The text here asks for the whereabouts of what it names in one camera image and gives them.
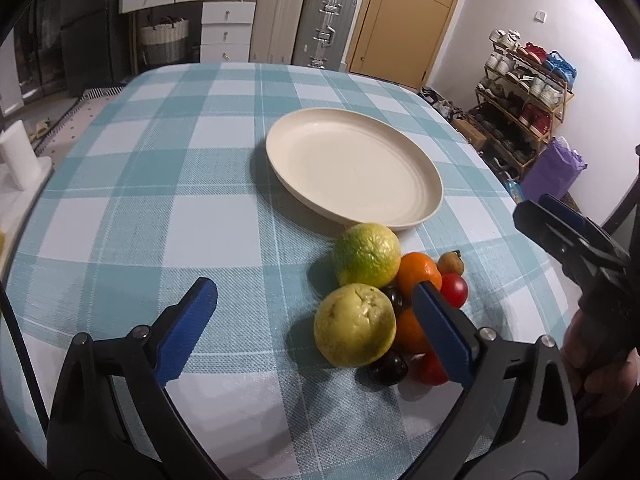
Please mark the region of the person's right hand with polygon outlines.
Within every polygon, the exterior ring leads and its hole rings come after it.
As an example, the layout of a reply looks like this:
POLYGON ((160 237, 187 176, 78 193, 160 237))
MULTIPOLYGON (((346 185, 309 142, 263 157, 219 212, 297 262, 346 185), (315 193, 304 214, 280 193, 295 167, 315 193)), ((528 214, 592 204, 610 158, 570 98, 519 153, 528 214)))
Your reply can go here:
POLYGON ((576 411, 608 414, 620 408, 639 383, 639 355, 631 350, 626 358, 616 356, 599 368, 591 364, 592 351, 582 340, 584 312, 578 310, 564 335, 561 356, 576 411))

